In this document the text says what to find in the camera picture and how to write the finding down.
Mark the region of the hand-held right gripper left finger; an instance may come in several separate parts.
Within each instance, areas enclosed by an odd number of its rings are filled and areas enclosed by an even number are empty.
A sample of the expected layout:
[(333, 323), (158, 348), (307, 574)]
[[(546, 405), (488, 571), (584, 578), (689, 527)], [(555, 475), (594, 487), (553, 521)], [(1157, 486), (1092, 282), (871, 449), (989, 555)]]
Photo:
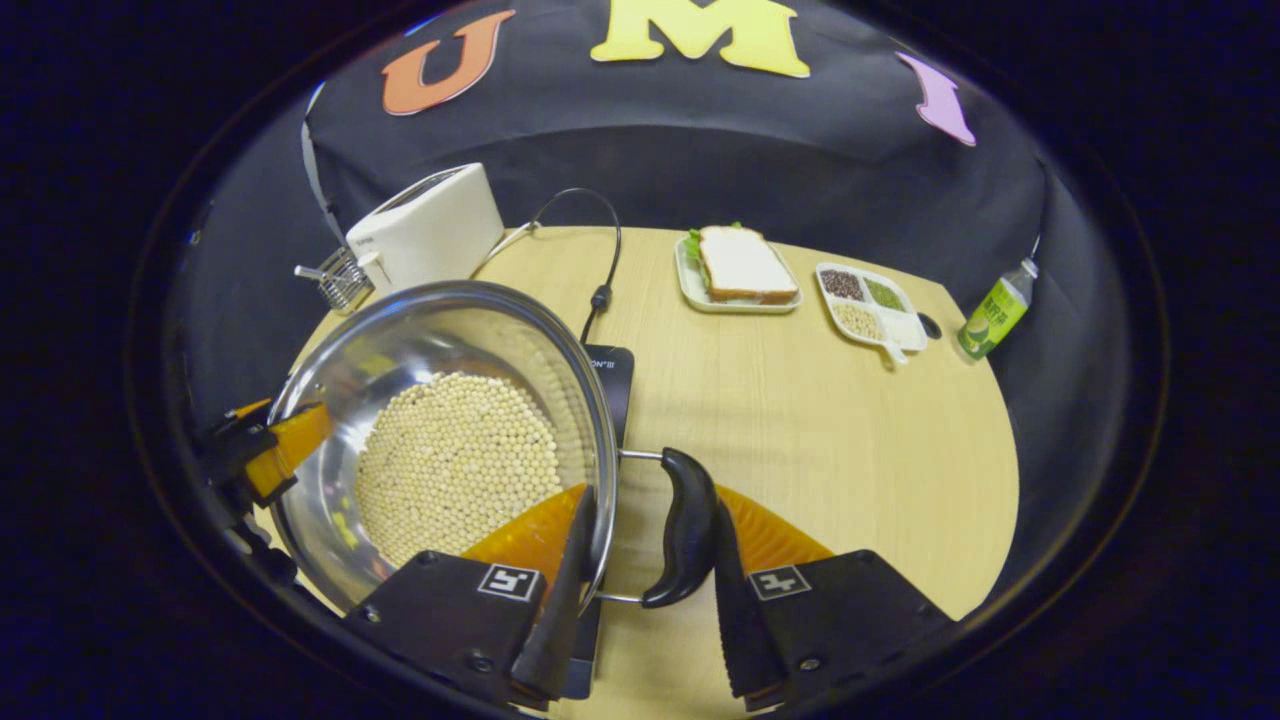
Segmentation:
[(596, 501), (579, 484), (468, 552), (425, 550), (344, 626), (416, 673), (483, 702), (545, 706), (564, 693)]

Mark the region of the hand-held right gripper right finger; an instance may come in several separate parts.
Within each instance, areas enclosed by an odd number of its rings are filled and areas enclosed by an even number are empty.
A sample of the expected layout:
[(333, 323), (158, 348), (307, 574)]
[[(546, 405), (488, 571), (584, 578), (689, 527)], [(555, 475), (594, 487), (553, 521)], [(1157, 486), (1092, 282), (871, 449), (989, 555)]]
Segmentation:
[(719, 639), (746, 710), (864, 689), (950, 633), (950, 616), (877, 552), (832, 552), (748, 496), (717, 495)]

